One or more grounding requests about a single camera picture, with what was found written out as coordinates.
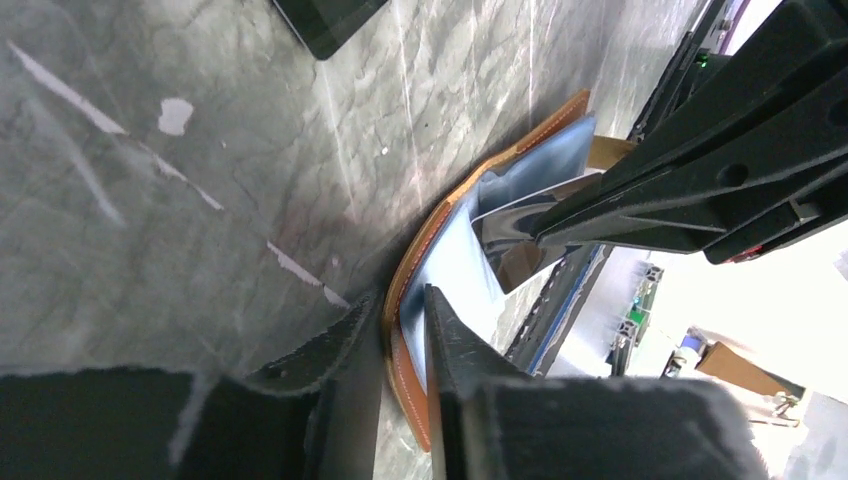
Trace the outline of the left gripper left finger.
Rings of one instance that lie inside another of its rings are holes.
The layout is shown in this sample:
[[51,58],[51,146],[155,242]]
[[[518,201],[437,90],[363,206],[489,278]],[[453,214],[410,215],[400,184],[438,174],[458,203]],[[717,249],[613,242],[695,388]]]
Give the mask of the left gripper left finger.
[[237,378],[140,366],[1,370],[5,479],[368,479],[382,389],[369,292]]

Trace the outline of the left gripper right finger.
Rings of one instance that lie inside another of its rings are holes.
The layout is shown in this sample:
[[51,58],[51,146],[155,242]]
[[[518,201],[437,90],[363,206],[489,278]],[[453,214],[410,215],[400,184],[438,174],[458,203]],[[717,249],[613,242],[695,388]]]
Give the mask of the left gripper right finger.
[[437,479],[764,479],[739,403],[701,380],[534,378],[424,293]]

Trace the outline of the single black card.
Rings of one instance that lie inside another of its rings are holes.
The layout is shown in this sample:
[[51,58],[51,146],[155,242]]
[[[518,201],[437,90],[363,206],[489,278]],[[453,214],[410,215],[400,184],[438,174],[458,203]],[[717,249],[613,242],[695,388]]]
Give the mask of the single black card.
[[503,292],[508,294],[540,271],[582,248],[537,245],[531,229],[547,210],[600,180],[593,172],[514,200],[472,221],[484,256]]

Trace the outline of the brown leather card holder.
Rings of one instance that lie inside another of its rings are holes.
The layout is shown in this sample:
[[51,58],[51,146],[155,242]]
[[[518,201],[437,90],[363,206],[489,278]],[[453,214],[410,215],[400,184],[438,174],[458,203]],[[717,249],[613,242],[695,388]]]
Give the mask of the brown leather card holder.
[[389,384],[419,448],[430,452],[424,290],[432,284],[478,337],[488,340],[510,288],[500,285],[473,220],[588,171],[607,170],[634,148],[599,136],[582,89],[520,140],[480,161],[439,200],[393,275],[381,333]]

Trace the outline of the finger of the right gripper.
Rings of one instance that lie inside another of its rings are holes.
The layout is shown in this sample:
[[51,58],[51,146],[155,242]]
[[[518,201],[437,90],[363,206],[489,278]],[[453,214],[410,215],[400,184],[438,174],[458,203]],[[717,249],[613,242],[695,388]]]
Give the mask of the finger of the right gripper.
[[822,86],[706,153],[694,144],[615,183],[605,174],[541,216],[543,247],[605,243],[738,263],[847,217],[847,90]]
[[785,1],[729,62],[608,170],[613,199],[697,199],[847,154],[847,4]]

